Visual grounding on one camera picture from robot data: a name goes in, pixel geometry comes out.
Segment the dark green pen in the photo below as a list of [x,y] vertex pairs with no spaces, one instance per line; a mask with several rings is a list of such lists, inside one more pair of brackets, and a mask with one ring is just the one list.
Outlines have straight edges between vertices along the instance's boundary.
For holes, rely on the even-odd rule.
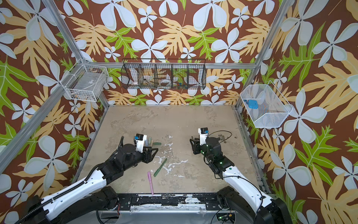
[[165,163],[167,162],[167,158],[162,162],[162,164],[159,166],[159,168],[155,171],[155,173],[154,173],[154,177],[156,177],[158,174],[159,174],[159,172],[161,171],[161,169],[163,168],[163,166],[165,165]]

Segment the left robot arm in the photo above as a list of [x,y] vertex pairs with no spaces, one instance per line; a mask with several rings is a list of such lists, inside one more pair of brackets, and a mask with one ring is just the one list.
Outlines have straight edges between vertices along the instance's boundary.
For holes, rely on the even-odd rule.
[[117,149],[104,162],[92,168],[76,183],[44,198],[34,197],[18,224],[66,224],[92,211],[113,209],[118,196],[110,183],[139,163],[150,163],[158,148],[144,146],[146,135],[137,134],[133,144],[121,140]]

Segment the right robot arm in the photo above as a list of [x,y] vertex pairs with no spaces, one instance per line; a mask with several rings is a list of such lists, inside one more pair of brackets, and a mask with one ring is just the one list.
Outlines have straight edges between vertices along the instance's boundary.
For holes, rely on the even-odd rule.
[[289,209],[283,200],[273,199],[250,182],[222,152],[219,138],[204,141],[191,138],[195,155],[203,155],[204,162],[216,179],[229,184],[217,192],[220,207],[238,212],[251,224],[291,224]]

